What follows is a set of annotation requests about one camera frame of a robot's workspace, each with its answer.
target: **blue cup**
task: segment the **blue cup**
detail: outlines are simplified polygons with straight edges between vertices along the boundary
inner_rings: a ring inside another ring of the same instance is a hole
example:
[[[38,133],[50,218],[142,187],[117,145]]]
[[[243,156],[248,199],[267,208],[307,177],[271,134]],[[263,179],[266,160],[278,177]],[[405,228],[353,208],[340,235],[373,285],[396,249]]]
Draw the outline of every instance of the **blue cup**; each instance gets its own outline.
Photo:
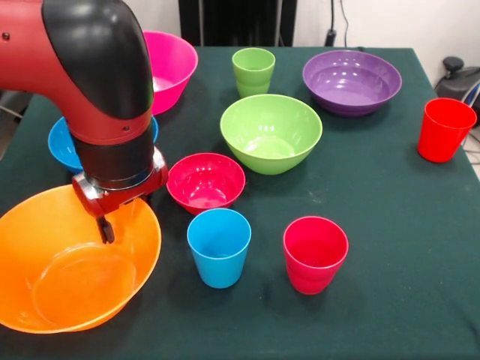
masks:
[[[187,240],[205,284],[225,289],[240,279],[251,235],[248,220],[229,208],[206,210],[190,222]]]
[[[151,117],[151,123],[153,124],[153,142],[155,143],[157,141],[159,127],[157,119],[154,116]],[[50,154],[71,173],[78,174],[83,171],[82,164],[75,151],[74,141],[72,140],[64,117],[61,117],[52,126],[48,135],[48,149],[50,150]]]

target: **blue bowl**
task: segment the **blue bowl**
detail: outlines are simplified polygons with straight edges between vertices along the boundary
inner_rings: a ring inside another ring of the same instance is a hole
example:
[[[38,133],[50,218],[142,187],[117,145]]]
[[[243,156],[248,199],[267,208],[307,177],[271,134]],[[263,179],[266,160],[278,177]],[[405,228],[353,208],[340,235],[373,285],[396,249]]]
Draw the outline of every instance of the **blue bowl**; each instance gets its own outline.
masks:
[[[153,142],[157,141],[158,137],[158,123],[157,119],[152,116],[154,136]],[[68,131],[67,122],[65,118],[60,118],[53,126],[48,135],[48,149],[53,157],[63,164],[73,174],[78,174],[83,171],[80,159],[75,151],[74,141]]]

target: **green bowl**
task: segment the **green bowl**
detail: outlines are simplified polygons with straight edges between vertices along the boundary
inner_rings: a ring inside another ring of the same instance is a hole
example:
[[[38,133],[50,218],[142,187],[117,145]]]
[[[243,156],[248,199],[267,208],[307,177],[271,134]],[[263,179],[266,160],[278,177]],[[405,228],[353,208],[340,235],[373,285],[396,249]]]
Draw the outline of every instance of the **green bowl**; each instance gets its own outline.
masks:
[[[225,110],[220,131],[230,150],[256,173],[277,175],[300,164],[320,141],[323,126],[306,103],[279,94],[259,94]]]

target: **green tablecloth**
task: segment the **green tablecloth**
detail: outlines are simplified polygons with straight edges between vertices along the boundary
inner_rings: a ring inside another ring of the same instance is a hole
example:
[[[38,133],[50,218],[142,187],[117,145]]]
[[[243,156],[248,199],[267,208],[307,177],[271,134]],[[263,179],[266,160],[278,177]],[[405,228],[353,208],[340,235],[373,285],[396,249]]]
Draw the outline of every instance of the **green tablecloth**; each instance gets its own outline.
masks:
[[[157,145],[170,166],[194,152],[231,155],[219,119],[238,99],[235,51],[198,49],[184,96],[158,116]],[[186,242],[192,216],[161,189],[154,207],[163,247],[141,293],[91,331],[2,328],[0,359],[479,358],[480,185],[462,151],[441,165],[416,152],[422,110],[435,94],[415,53],[367,49],[398,68],[403,88],[377,113],[345,119],[314,105],[302,83],[304,63],[324,49],[272,51],[271,92],[310,104],[325,130],[295,169],[274,177],[246,170],[233,207],[253,230],[241,280],[225,290],[202,283]],[[48,100],[31,102],[0,162],[0,214],[70,181],[47,148],[59,116]],[[296,293],[284,269],[282,234],[302,215],[336,221],[351,245],[334,282],[314,297]]]

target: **plastic bowl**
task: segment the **plastic bowl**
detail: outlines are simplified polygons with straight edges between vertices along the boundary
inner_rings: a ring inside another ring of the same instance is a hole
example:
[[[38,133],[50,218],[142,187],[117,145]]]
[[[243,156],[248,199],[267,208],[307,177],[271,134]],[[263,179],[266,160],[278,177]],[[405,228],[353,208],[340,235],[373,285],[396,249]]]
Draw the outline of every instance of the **plastic bowl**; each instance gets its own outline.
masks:
[[[158,138],[157,119],[152,116],[151,122],[154,128],[153,142],[155,143]],[[48,135],[48,149],[50,150],[50,154],[71,173],[78,174],[83,171],[65,118],[60,118],[52,126]]]
[[[102,243],[71,185],[39,193],[0,218],[0,323],[52,334],[114,317],[152,273],[161,231],[141,199],[106,219],[112,244]]]
[[[320,141],[323,126],[306,103],[279,94],[259,94],[230,105],[220,131],[233,154],[264,175],[300,164]]]
[[[401,89],[398,70],[366,52],[334,50],[311,58],[303,81],[313,99],[340,116],[363,116],[377,111]]]
[[[233,159],[212,152],[184,157],[169,171],[166,188],[188,212],[228,208],[245,188],[245,174]]]
[[[186,40],[161,31],[144,31],[154,84],[152,112],[172,108],[182,95],[198,65],[198,54]]]

